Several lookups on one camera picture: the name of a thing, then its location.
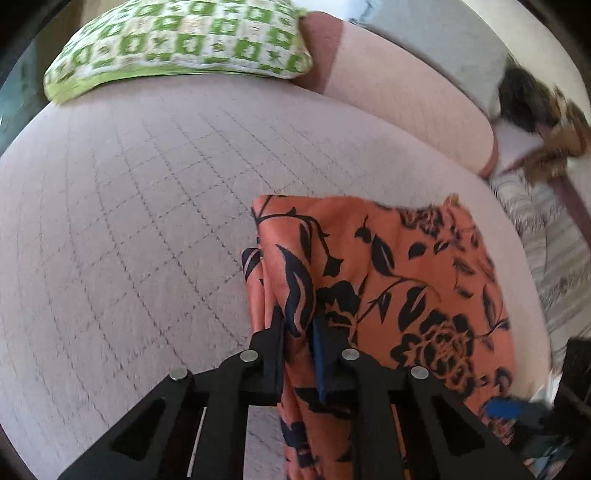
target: gray cushion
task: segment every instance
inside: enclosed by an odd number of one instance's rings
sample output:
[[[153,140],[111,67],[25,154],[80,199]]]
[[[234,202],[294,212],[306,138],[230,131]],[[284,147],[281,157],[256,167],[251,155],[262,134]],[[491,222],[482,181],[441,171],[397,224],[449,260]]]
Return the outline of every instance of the gray cushion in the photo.
[[[509,50],[464,2],[372,0],[358,23],[428,63],[490,118],[498,113]]]

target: blue object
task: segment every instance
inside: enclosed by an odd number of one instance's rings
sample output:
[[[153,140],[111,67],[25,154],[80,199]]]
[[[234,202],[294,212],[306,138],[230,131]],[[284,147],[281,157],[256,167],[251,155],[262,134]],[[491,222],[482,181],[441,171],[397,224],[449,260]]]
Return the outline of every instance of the blue object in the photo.
[[[517,419],[522,412],[521,402],[512,398],[493,398],[486,403],[485,412],[495,419]]]

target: fabric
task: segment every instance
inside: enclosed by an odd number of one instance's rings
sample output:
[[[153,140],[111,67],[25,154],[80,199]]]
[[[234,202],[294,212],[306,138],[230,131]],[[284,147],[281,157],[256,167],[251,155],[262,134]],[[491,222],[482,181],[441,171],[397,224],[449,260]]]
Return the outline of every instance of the fabric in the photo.
[[[63,103],[111,80],[208,72],[290,79],[312,62],[291,0],[129,0],[79,30],[44,76]]]
[[[427,64],[322,12],[302,17],[300,30],[315,66],[296,85],[402,128],[478,175],[492,171],[498,152],[486,116]]]
[[[591,251],[551,186],[532,187],[519,170],[495,177],[491,188],[523,242],[560,370],[568,339],[591,337]]]
[[[55,480],[172,368],[247,348],[241,252],[256,244],[257,196],[419,207],[452,192],[496,265],[512,392],[528,397],[550,344],[521,241],[490,188],[434,148],[253,76],[145,77],[49,104],[0,158],[2,428]],[[283,478],[276,414],[251,413],[244,478]]]
[[[258,246],[242,256],[252,328],[277,315],[286,324],[279,411],[289,478],[353,478],[348,413],[316,390],[317,309],[351,347],[390,368],[428,368],[476,414],[509,392],[514,345],[495,267],[456,200],[406,209],[264,196],[252,216]]]
[[[509,50],[461,0],[370,2],[359,24],[428,63],[488,118],[497,117]]]

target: black device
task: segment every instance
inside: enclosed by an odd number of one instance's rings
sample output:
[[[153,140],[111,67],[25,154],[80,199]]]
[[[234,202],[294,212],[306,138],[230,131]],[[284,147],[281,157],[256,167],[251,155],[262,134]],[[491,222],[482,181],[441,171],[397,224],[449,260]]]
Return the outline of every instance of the black device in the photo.
[[[425,368],[381,366],[350,348],[322,315],[313,322],[313,343],[320,398],[351,412],[356,480],[403,480],[405,468],[413,480],[533,479]],[[241,479],[248,407],[279,402],[283,349],[283,319],[275,318],[252,336],[248,350],[218,368],[199,374],[174,370],[60,480]]]

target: sofa cushion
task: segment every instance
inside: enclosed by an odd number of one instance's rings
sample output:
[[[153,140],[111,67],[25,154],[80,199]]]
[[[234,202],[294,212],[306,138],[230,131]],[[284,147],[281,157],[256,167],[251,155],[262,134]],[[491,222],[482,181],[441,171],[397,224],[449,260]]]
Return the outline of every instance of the sofa cushion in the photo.
[[[296,85],[402,128],[486,177],[497,150],[486,116],[447,79],[401,47],[322,12],[300,19],[314,58]]]
[[[424,60],[489,118],[498,115],[509,50],[470,7],[461,0],[375,3],[358,19],[361,26]]]
[[[535,285],[492,192],[350,105],[250,76],[111,83],[49,104],[0,169],[0,424],[40,480],[170,369],[203,371],[246,348],[241,252],[256,243],[261,194],[419,207],[458,193],[496,265],[513,392],[533,394],[548,374]],[[245,477],[281,477],[273,413],[255,411],[249,431]]]

